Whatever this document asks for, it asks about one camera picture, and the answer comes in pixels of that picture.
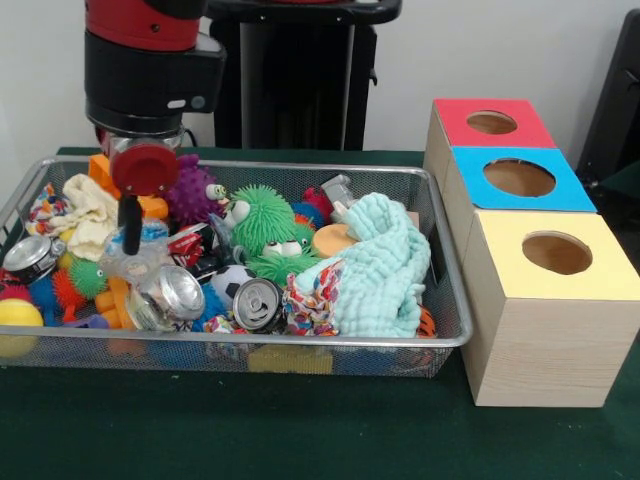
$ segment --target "purple spiky ball toy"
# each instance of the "purple spiky ball toy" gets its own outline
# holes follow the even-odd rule
[[[198,155],[182,155],[178,158],[178,181],[163,195],[171,216],[180,226],[208,222],[209,214],[223,216],[224,207],[218,200],[210,200],[206,190],[215,185],[216,178],[198,167]]]

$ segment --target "black stand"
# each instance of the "black stand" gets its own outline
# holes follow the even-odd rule
[[[215,111],[227,148],[362,150],[377,36],[401,0],[273,4],[210,0],[228,60]]]
[[[640,159],[640,10],[627,14],[578,173],[601,181]]]

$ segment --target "white wall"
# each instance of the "white wall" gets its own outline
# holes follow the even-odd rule
[[[33,161],[94,145],[84,118],[82,2],[20,0],[0,16],[0,200]],[[378,27],[367,149],[422,150],[431,100],[526,97],[572,162],[633,0],[405,0]],[[210,143],[211,119],[192,116]]]

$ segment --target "light blue towel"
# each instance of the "light blue towel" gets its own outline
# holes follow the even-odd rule
[[[431,259],[427,239],[402,204],[380,193],[358,200],[344,221],[360,242],[298,275],[296,287],[311,292],[318,273],[343,258],[335,305],[340,335],[415,337],[420,325],[417,298]]]

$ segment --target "yellow box lid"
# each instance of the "yellow box lid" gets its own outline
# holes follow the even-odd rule
[[[640,301],[640,277],[600,215],[478,211],[508,298]]]

